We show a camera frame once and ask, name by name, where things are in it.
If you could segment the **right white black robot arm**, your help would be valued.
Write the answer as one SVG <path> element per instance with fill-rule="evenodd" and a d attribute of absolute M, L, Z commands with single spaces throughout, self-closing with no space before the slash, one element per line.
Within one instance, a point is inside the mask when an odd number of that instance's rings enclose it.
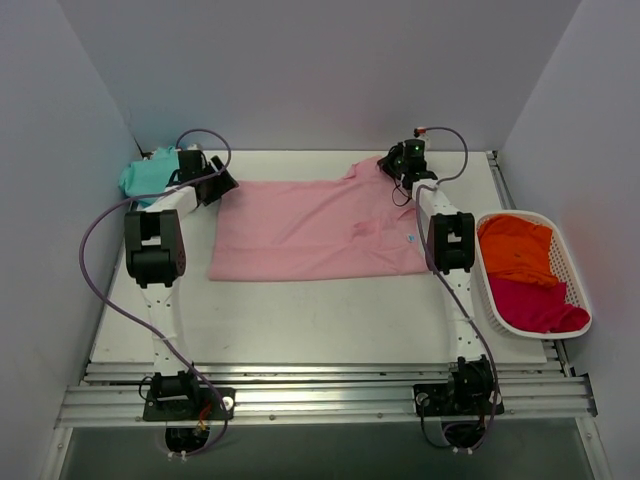
<path fill-rule="evenodd" d="M 447 180 L 427 166 L 427 135 L 392 146 L 378 168 L 405 191 L 415 205 L 418 235 L 428 270 L 443 294 L 450 334 L 450 382 L 444 400 L 455 412 L 469 411 L 480 401 L 494 401 L 492 354 L 475 323 L 472 268 L 475 264 L 475 218 L 455 207 L 441 190 Z"/>

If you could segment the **pink t shirt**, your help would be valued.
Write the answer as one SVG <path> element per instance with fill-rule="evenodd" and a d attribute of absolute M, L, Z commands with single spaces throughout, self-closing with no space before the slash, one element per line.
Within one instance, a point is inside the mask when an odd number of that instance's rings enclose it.
<path fill-rule="evenodd" d="M 392 200 L 374 158 L 336 180 L 244 181 L 221 200 L 211 281 L 288 282 L 421 274 L 415 207 Z"/>

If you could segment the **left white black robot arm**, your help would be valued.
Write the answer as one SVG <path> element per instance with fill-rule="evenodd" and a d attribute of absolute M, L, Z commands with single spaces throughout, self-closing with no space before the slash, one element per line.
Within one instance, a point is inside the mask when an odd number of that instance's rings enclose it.
<path fill-rule="evenodd" d="M 177 153 L 178 168 L 163 194 L 142 210 L 125 215 L 125 261 L 140 290 L 152 327 L 154 367 L 150 381 L 153 407 L 190 419 L 205 403 L 204 389 L 192 372 L 179 308 L 187 255 L 181 220 L 238 187 L 222 160 L 203 151 Z"/>

